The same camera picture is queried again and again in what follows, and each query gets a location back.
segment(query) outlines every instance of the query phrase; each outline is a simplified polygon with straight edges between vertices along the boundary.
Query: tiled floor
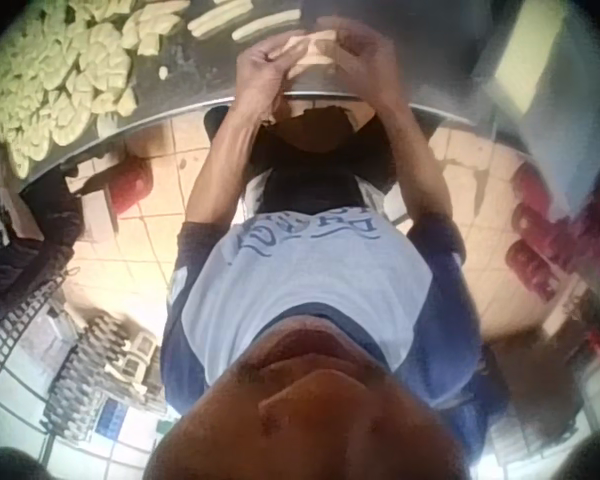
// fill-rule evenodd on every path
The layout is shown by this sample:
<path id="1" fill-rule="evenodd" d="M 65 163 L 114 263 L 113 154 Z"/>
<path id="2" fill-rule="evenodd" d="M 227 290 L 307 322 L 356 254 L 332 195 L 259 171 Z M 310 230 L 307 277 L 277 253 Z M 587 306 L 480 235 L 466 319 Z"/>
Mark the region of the tiled floor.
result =
<path id="1" fill-rule="evenodd" d="M 352 123 L 358 128 L 373 115 L 367 106 L 356 102 L 328 103 L 349 108 Z M 298 101 L 292 110 L 298 114 L 313 105 Z M 65 286 L 70 302 L 130 317 L 162 335 L 176 236 L 189 192 L 209 149 L 202 119 L 203 112 L 185 114 L 126 139 L 129 152 L 150 162 L 153 190 L 119 217 L 114 239 L 76 244 L 70 267 L 79 267 L 79 271 Z M 430 145 L 444 168 L 454 219 L 466 242 L 464 272 L 483 335 L 492 338 L 537 324 L 549 307 L 528 293 L 504 263 L 507 248 L 517 240 L 509 223 L 517 203 L 509 181 L 522 160 L 505 146 L 461 130 L 439 128 Z M 89 176 L 113 163 L 115 155 L 82 164 L 79 178 L 70 181 L 70 188 L 79 188 Z M 408 228 L 408 222 L 399 227 L 404 232 Z"/>

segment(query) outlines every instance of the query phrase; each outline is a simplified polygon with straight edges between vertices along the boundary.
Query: blue sleeve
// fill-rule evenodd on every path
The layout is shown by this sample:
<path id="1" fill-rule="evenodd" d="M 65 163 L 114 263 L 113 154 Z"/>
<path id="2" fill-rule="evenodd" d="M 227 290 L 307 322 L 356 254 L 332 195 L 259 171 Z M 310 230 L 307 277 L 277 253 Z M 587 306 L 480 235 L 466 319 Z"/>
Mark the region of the blue sleeve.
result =
<path id="1" fill-rule="evenodd" d="M 189 346 L 182 311 L 211 251 L 226 229 L 184 223 L 178 235 L 178 258 L 169 285 L 167 324 L 160 354 L 160 371 L 167 403 L 184 415 L 207 388 L 204 367 Z"/>
<path id="2" fill-rule="evenodd" d="M 462 275 L 464 242 L 447 217 L 430 215 L 409 231 L 433 279 L 411 350 L 396 375 L 418 397 L 437 406 L 469 382 L 480 358 L 478 316 Z"/>

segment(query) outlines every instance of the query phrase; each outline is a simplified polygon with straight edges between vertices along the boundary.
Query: person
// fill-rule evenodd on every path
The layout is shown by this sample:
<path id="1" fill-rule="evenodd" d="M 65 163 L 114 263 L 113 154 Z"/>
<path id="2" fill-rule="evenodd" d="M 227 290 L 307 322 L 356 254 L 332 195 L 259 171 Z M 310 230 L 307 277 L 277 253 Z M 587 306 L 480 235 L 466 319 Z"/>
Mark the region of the person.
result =
<path id="1" fill-rule="evenodd" d="M 238 58 L 170 286 L 161 369 L 183 417 L 145 478 L 467 476 L 435 411 L 481 349 L 449 190 L 391 41 L 336 17 L 318 28 L 337 31 L 317 47 L 377 116 L 330 154 L 300 152 L 262 122 L 307 42 L 275 56 L 289 32 Z M 365 200 L 396 180 L 406 237 Z M 255 216 L 230 227 L 247 182 Z"/>

